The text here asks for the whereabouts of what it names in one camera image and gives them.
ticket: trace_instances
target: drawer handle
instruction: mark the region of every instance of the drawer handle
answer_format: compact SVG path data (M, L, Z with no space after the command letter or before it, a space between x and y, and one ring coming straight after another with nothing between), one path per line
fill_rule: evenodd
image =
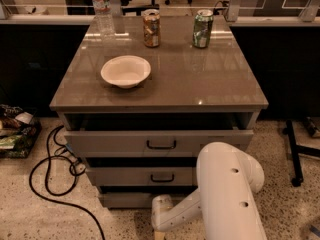
M173 145L170 146L170 147L154 147L154 146L151 146L151 145L150 145L150 141L147 140L147 147L148 147L149 149L162 149L162 150L164 150L164 149L174 149L174 148L176 148L176 146L177 146L177 141L174 141L174 142L173 142Z
M174 181L174 174L172 174L171 179L169 179L169 180L155 180L153 178L153 174L150 175L150 179L151 179L151 181L157 182L157 183L172 182L172 181Z

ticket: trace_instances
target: can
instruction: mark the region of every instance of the can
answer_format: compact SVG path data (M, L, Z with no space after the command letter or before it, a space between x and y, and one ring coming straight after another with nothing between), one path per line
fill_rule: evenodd
M144 44L148 47L160 45L160 14L158 10L149 9L143 13Z
M199 10L193 28L193 45L198 48L208 47L213 24L213 12L211 10Z

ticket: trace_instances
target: bowl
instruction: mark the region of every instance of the bowl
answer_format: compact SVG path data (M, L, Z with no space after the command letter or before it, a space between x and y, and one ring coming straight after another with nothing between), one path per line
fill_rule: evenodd
M101 76L109 84L128 89L145 80L150 72L151 66L148 61L128 55L107 61L101 69Z

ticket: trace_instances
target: white robotic arm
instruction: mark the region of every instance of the white robotic arm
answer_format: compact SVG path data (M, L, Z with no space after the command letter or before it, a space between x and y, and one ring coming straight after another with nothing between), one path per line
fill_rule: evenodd
M166 232L202 214L208 240L266 240L252 192L264 183L261 165L226 143L206 145L197 160L198 189L173 207L169 195L152 202L152 226Z

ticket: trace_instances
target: terrazzo floor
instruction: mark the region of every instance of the terrazzo floor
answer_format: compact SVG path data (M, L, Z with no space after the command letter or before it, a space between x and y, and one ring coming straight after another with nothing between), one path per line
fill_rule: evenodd
M41 118L42 131L27 159L0 159L0 239L101 239L99 229L86 212L75 207L45 201L29 187L32 168L47 156L46 139L49 132L61 125L57 118ZM299 144L320 147L320 139L310 138L301 123L294 122ZM290 179L293 166L289 141L282 134L284 121L258 121L247 153L255 157L265 172L265 184L254 198L269 240L320 239L320 161L301 156L304 183L293 187ZM63 142L63 130L58 135ZM57 146L50 142L50 150ZM79 178L76 188L67 196L52 197L45 192L44 177L47 163L35 172L33 185L37 191L52 199L77 204L88 209L100 222L105 239L153 239L149 209L112 209L101 206L98 191L86 175ZM69 165L54 160L50 187L62 192L73 179ZM166 239L205 239L202 219L176 228Z

